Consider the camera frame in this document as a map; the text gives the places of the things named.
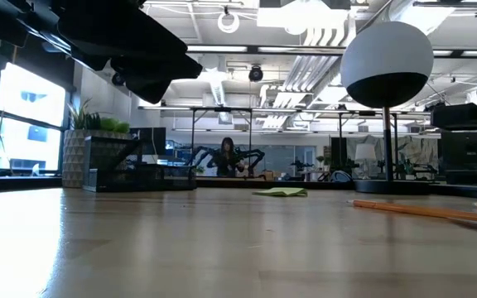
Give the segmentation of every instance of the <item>black equipment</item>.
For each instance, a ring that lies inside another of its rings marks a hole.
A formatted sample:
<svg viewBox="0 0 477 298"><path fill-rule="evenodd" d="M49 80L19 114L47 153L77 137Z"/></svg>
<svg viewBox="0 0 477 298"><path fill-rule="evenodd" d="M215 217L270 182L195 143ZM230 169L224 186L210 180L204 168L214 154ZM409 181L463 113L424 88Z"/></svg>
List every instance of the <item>black equipment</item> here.
<svg viewBox="0 0 477 298"><path fill-rule="evenodd" d="M86 137L83 188L96 192L196 188L195 168L147 164L142 161L144 147L146 140Z"/></svg>
<svg viewBox="0 0 477 298"><path fill-rule="evenodd" d="M202 153L198 161L193 165L193 161L196 159L196 156L201 151L205 152ZM195 149L195 151L190 156L190 159L185 163L185 166L193 166L194 168L196 168L208 155L211 155L213 159L219 159L222 156L220 149L211 149L208 147L200 146ZM264 152L258 149L254 149L251 151L241 151L238 147L236 147L234 151L234 159L232 161L229 161L229 164L237 164L249 157L257 158L251 163L251 165L248 166L248 177L253 177L253 169L255 169L255 166L264 158Z"/></svg>
<svg viewBox="0 0 477 298"><path fill-rule="evenodd" d="M451 131L441 134L446 182L477 185L477 132L457 132L477 130L477 105L436 107L431 124Z"/></svg>
<svg viewBox="0 0 477 298"><path fill-rule="evenodd" d="M261 70L261 66L254 65L252 69L249 71L249 80L252 82L258 82L263 79L263 71Z"/></svg>
<svg viewBox="0 0 477 298"><path fill-rule="evenodd" d="M187 46L142 12L143 0L0 0L0 40L23 47L31 34L92 70L109 62L112 82L158 103L174 79L195 79L202 66Z"/></svg>
<svg viewBox="0 0 477 298"><path fill-rule="evenodd" d="M477 130L477 105L474 103L435 107L431 125L447 131Z"/></svg>

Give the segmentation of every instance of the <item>window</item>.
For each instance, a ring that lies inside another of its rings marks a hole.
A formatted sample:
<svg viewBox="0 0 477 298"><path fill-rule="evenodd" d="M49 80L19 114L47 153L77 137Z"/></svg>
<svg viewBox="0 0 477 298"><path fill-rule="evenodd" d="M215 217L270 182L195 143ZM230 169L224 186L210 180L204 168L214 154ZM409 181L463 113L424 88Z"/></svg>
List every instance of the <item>window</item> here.
<svg viewBox="0 0 477 298"><path fill-rule="evenodd" d="M60 131L4 118L0 133L0 169L58 170Z"/></svg>
<svg viewBox="0 0 477 298"><path fill-rule="evenodd" d="M1 72L1 111L61 126L64 107L62 87L11 63Z"/></svg>

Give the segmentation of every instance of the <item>lamp pole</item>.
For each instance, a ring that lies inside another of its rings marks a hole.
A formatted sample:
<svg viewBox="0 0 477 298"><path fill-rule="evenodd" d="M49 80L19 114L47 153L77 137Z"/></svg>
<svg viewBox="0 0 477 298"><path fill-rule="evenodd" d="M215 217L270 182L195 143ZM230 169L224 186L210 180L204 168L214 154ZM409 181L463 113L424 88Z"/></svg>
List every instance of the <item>lamp pole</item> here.
<svg viewBox="0 0 477 298"><path fill-rule="evenodd" d="M382 108L384 126L384 160L386 161L386 181L393 181L393 161L391 157L391 120L389 108Z"/></svg>

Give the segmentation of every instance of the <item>black and white sphere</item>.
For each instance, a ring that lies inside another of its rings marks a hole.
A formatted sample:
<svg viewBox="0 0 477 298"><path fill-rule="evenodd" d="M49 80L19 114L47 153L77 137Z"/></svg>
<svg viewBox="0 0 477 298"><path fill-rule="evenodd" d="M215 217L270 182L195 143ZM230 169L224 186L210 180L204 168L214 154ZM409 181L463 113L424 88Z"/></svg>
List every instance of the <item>black and white sphere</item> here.
<svg viewBox="0 0 477 298"><path fill-rule="evenodd" d="M395 107L412 99L430 77L434 55L419 29L384 22L360 32L341 60L341 82L358 103Z"/></svg>

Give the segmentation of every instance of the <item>table surface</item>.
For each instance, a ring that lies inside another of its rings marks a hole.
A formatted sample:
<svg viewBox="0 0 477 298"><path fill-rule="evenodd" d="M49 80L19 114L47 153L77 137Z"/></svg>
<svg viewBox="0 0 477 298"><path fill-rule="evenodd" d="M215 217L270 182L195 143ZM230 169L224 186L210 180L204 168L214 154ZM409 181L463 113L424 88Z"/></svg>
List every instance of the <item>table surface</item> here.
<svg viewBox="0 0 477 298"><path fill-rule="evenodd" d="M247 189L0 193L0 297L477 297L477 229Z"/></svg>

